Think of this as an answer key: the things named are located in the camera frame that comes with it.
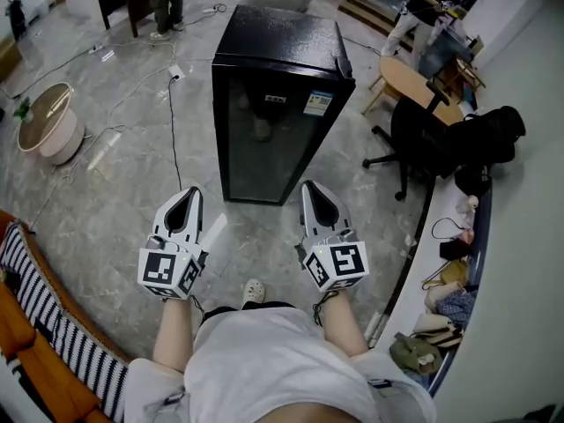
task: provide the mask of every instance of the black cable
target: black cable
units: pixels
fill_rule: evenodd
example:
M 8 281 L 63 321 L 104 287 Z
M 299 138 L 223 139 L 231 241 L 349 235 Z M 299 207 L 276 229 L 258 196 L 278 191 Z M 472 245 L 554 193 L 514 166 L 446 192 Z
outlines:
M 36 85 L 38 82 L 42 81 L 47 75 L 49 75 L 51 72 L 55 72 L 58 71 L 59 69 L 61 69 L 62 67 L 66 66 L 68 63 L 70 63 L 71 61 L 76 60 L 77 58 L 81 57 L 84 54 L 87 54 L 90 50 L 92 50 L 92 47 L 89 47 L 87 50 L 85 50 L 84 52 L 80 52 L 79 54 L 74 55 L 71 59 L 65 61 L 63 64 L 61 64 L 60 66 L 55 67 L 54 69 L 51 69 L 47 72 L 45 72 L 43 75 L 41 75 L 39 78 L 37 78 L 30 86 L 28 86 L 26 89 L 24 89 L 23 91 L 21 91 L 20 93 L 17 93 L 16 95 L 14 95 L 13 97 L 10 96 L 3 88 L 0 88 L 2 90 L 2 93 L 11 100 L 17 100 L 19 99 L 22 94 L 25 94 L 29 88 L 31 88 L 33 85 Z
M 449 220 L 452 224 L 454 224 L 456 227 L 458 227 L 460 230 L 464 230 L 464 227 L 460 227 L 452 218 L 441 218 L 438 219 L 434 222 L 433 227 L 431 227 L 431 236 L 433 238 L 435 238 L 436 240 L 454 240 L 454 237 L 451 236 L 435 236 L 434 234 L 434 228 L 436 227 L 437 224 L 439 224 L 441 221 L 444 221 L 445 219 Z
M 377 50 L 377 49 L 375 49 L 374 47 L 365 46 L 364 44 L 360 44 L 360 42 L 357 42 L 357 41 L 352 40 L 352 39 L 350 39 L 350 38 L 347 38 L 347 37 L 345 37 L 345 36 L 343 36 L 343 39 L 345 39 L 345 40 L 347 40 L 347 41 L 349 41 L 349 42 L 352 42 L 353 44 L 356 44 L 357 46 L 361 46 L 361 47 L 367 48 L 367 49 L 370 50 L 372 53 L 374 53 L 374 54 L 376 54 L 376 55 L 378 55 L 378 56 L 382 56 L 382 54 L 380 53 L 380 50 Z
M 190 295 L 190 298 L 192 298 L 192 300 L 194 301 L 194 305 L 196 306 L 196 308 L 200 311 L 200 313 L 202 314 L 202 319 L 204 319 L 205 317 L 205 310 L 202 307 L 202 304 L 200 304 L 200 301 L 197 300 L 197 297 L 194 296 L 193 294 Z
M 314 308 L 314 321 L 315 324 L 317 324 L 318 326 L 323 327 L 322 323 L 321 323 L 321 317 L 319 316 L 319 314 L 321 313 L 321 309 L 323 307 L 323 304 L 325 303 L 325 301 L 329 300 L 330 298 L 334 298 L 335 296 L 338 295 L 338 292 L 327 292 L 322 299 L 317 302 L 317 304 L 314 304 L 313 308 Z
M 197 22 L 199 22 L 200 20 L 204 20 L 207 18 L 212 18 L 213 16 L 215 16 L 218 12 L 226 12 L 227 11 L 227 5 L 226 4 L 214 4 L 213 5 L 213 12 L 211 12 L 210 14 L 206 14 L 205 16 L 202 16 L 200 19 L 196 19 L 193 22 L 190 22 L 189 24 L 185 24 L 185 26 L 190 26 L 190 25 L 194 25 Z
M 180 186 L 180 191 L 182 191 L 182 179 L 180 178 L 180 171 L 178 169 L 178 161 L 176 160 L 176 147 L 175 147 L 175 139 L 174 139 L 174 111 L 173 111 L 173 95 L 170 93 L 170 86 L 172 83 L 178 79 L 178 76 L 175 75 L 170 79 L 168 82 L 168 103 L 170 103 L 170 125 L 173 132 L 173 153 L 174 153 L 174 166 L 176 167 L 176 175 L 178 176 L 178 186 Z

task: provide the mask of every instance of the sofa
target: sofa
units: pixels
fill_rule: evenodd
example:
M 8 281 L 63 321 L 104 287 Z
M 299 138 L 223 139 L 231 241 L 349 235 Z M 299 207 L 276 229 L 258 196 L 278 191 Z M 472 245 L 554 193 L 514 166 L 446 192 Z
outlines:
M 0 350 L 53 421 L 123 421 L 130 357 L 65 292 L 25 223 L 0 211 Z
M 0 82 L 10 76 L 21 60 L 22 55 L 14 37 L 9 35 L 3 38 L 0 41 Z

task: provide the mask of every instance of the green bag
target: green bag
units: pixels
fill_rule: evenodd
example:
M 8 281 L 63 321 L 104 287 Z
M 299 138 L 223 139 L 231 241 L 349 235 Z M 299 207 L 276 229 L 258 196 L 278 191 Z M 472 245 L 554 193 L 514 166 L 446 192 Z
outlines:
M 425 340 L 407 337 L 400 332 L 390 346 L 390 355 L 398 367 L 420 375 L 436 373 L 442 364 L 442 356 L 437 348 Z

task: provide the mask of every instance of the round wooden table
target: round wooden table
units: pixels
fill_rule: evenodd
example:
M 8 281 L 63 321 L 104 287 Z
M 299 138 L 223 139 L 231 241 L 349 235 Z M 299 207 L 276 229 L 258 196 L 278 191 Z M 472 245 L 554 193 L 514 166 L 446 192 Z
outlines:
M 427 108 L 434 97 L 433 92 L 427 88 L 427 79 L 417 73 L 408 65 L 396 58 L 383 56 L 380 59 L 380 75 L 370 86 L 372 89 L 380 80 L 384 81 L 383 87 L 362 112 L 365 115 L 374 105 L 382 93 L 399 100 L 401 96 L 409 97 L 414 102 Z M 446 125 L 462 121 L 464 116 L 458 105 L 449 98 L 450 105 L 439 103 L 433 114 Z
M 32 119 L 19 125 L 18 145 L 23 152 L 36 152 L 55 165 L 68 161 L 80 147 L 84 124 L 69 108 L 72 89 L 57 83 L 32 104 Z

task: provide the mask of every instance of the fridge label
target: fridge label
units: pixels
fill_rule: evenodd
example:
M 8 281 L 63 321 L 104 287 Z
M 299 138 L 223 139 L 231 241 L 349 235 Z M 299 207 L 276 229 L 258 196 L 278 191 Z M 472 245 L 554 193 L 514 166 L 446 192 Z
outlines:
M 278 102 L 278 103 L 286 103 L 286 97 L 278 97 L 277 95 L 268 95 L 264 96 L 264 99 L 267 102 Z
M 323 116 L 335 94 L 312 91 L 303 112 L 306 115 Z

